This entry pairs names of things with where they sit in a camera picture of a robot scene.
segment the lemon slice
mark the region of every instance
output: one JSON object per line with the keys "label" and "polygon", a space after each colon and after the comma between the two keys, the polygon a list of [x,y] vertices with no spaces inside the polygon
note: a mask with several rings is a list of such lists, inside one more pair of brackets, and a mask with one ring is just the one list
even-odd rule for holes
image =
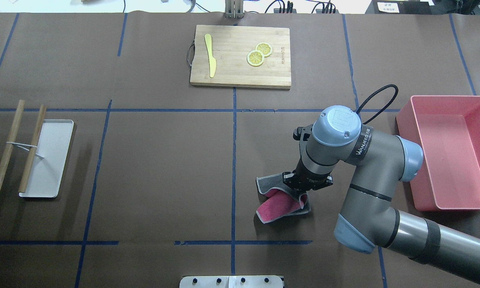
{"label": "lemon slice", "polygon": [[249,52],[249,54],[247,54],[247,62],[254,67],[258,67],[263,64],[264,60],[265,56],[258,50],[252,50]]}
{"label": "lemon slice", "polygon": [[261,43],[258,43],[258,45],[256,45],[256,50],[263,53],[263,56],[268,57],[271,55],[273,49],[271,45],[268,44],[267,42],[261,42]]}

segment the pink plastic container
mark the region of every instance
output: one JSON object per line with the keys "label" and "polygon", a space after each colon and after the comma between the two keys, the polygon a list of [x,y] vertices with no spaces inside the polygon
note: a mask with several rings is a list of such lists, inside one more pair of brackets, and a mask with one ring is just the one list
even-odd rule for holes
{"label": "pink plastic container", "polygon": [[410,182],[416,209],[480,210],[480,96],[415,95],[396,121],[424,152]]}

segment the white floor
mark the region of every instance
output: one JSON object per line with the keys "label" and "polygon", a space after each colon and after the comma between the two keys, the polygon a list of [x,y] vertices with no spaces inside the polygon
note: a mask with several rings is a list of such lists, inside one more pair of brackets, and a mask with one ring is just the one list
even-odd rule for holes
{"label": "white floor", "polygon": [[[186,12],[190,9],[190,0],[125,0],[126,12]],[[245,0],[245,11],[264,13],[272,0]],[[333,0],[337,9],[344,14],[364,14],[371,0]],[[209,11],[225,10],[224,0],[197,0]],[[294,0],[293,8],[298,13],[311,13],[314,2]],[[123,0],[0,0],[0,12],[33,12],[33,13],[117,13],[123,11]],[[193,12],[205,12],[196,6]]]}

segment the brown table surface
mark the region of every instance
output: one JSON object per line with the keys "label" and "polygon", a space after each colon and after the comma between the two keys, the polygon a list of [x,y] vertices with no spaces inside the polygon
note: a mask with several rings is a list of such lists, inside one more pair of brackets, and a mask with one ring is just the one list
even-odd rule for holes
{"label": "brown table surface", "polygon": [[[197,24],[289,27],[290,90],[193,87]],[[185,275],[284,275],[286,287],[476,287],[389,250],[364,255],[333,229],[353,167],[311,192],[308,215],[261,224],[256,176],[292,170],[297,126],[376,89],[400,93],[371,124],[397,133],[411,95],[480,95],[480,16],[0,13],[0,157],[19,99],[18,142],[37,109],[77,125],[59,195],[0,192],[0,287],[178,287]],[[392,96],[377,95],[367,119]],[[480,212],[420,213],[480,237]]]}

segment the yellow knife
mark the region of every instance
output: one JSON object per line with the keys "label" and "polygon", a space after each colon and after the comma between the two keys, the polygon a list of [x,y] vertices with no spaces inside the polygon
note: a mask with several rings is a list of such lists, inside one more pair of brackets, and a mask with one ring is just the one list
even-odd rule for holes
{"label": "yellow knife", "polygon": [[209,78],[213,78],[215,76],[215,71],[217,69],[217,60],[213,58],[211,35],[205,34],[205,42],[206,42],[206,49],[208,50]]}

